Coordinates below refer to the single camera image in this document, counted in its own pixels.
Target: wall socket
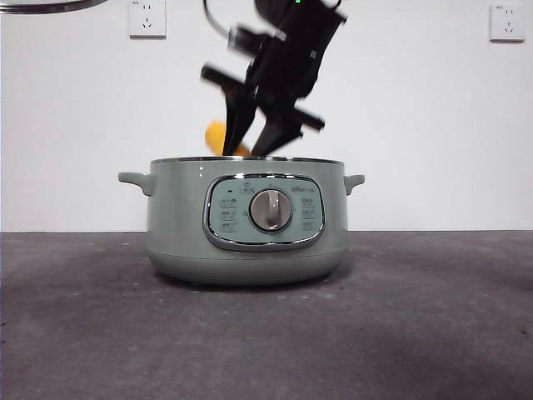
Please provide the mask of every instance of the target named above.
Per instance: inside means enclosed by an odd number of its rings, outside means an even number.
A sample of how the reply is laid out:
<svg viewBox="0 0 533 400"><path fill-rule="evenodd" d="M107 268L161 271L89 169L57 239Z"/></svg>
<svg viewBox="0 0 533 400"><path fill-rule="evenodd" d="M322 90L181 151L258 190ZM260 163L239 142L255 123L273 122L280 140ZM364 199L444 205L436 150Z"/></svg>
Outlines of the wall socket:
<svg viewBox="0 0 533 400"><path fill-rule="evenodd" d="M491 5L491 41L524 42L526 40L526 6L523 3Z"/></svg>
<svg viewBox="0 0 533 400"><path fill-rule="evenodd" d="M166 38L165 0L130 0L130 38Z"/></svg>

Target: stainless steel rim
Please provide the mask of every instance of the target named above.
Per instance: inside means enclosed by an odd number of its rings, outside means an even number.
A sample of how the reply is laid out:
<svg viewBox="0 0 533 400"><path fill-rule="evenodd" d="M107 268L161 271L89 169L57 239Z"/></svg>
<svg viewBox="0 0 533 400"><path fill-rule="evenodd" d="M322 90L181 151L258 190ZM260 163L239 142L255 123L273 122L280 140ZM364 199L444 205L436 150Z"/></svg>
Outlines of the stainless steel rim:
<svg viewBox="0 0 533 400"><path fill-rule="evenodd" d="M343 162L334 160L323 160L320 158L301 158L301 157L253 157L253 156L210 156L210 157L177 157L177 158L161 158L159 160L153 160L152 164L159 163L178 163L185 161L291 161L296 163L325 163L336 164L344 166Z"/></svg>
<svg viewBox="0 0 533 400"><path fill-rule="evenodd" d="M82 10L102 4L107 0L72 0L71 2L49 2L42 4L6 4L0 2L0 13L6 14L50 14Z"/></svg>

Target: dark gray carpet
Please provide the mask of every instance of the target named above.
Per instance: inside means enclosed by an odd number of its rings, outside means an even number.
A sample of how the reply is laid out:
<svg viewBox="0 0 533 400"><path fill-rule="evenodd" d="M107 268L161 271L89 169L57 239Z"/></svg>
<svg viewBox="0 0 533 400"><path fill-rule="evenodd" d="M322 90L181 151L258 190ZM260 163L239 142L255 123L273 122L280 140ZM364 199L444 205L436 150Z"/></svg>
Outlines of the dark gray carpet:
<svg viewBox="0 0 533 400"><path fill-rule="evenodd" d="M231 289L141 233L3 234L2 398L533 398L533 232L350 238L329 277Z"/></svg>

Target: chrome trim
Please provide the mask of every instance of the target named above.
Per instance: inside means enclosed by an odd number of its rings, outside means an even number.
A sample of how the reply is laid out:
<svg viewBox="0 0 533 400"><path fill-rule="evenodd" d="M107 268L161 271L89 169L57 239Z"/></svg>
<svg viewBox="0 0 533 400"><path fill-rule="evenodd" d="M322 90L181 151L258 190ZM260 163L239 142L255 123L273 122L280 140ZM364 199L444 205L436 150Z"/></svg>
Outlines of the chrome trim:
<svg viewBox="0 0 533 400"><path fill-rule="evenodd" d="M325 163L325 164L336 164L344 166L344 163L341 161L335 160L324 160L320 158L302 158L302 157L254 157L254 156L208 156L208 157L176 157L176 158L160 158L158 160L153 160L151 164L159 163L174 163L182 161L222 161L222 160L231 160L231 161L294 161L299 163Z"/></svg>
<svg viewBox="0 0 533 400"><path fill-rule="evenodd" d="M51 14L65 13L69 11L83 10L94 7L107 0L72 0L70 2L48 2L34 4L9 4L0 2L0 13L2 14Z"/></svg>
<svg viewBox="0 0 533 400"><path fill-rule="evenodd" d="M209 212L211 211L211 198L212 198L212 192L215 186L227 179L243 179L243 178L266 178L266 177L274 177L274 178L285 178L285 179L301 179L305 181L311 181L316 184L316 187L318 188L318 194L320 196L321 201L321 208L322 208L322 225L318 229L318 232L315 233L313 236L307 237L305 239L291 241L291 242L238 242L235 240L229 240L225 239L224 237L218 236L212 229L211 224L209 223ZM324 214L324 199L322 197L322 190L320 188L320 185L317 181L312 179L311 177L303 177L299 175L291 175L291 174L277 174L277 173L239 173L235 175L226 175L224 177L220 177L218 179L215 179L207 189L206 199L204 202L204 208L203 208L203 232L206 234L207 239L211 243L213 243L215 246L218 246L220 248L224 248L226 250L234 250L234 251L241 251L241 252L280 252L280 251L286 251L286 250L296 250L298 248L307 248L314 244L319 237L322 235L322 232L324 231L324 225L326 224L326 215Z"/></svg>

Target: green electric pot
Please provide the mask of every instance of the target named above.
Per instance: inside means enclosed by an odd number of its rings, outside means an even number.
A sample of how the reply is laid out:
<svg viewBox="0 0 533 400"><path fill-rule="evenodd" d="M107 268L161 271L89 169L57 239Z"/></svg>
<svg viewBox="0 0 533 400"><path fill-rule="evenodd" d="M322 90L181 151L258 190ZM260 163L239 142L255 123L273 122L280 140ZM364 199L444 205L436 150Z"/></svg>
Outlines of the green electric pot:
<svg viewBox="0 0 533 400"><path fill-rule="evenodd" d="M346 196L365 181L337 161L184 157L121 172L148 196L147 251L162 273L197 283L316 278L346 253Z"/></svg>

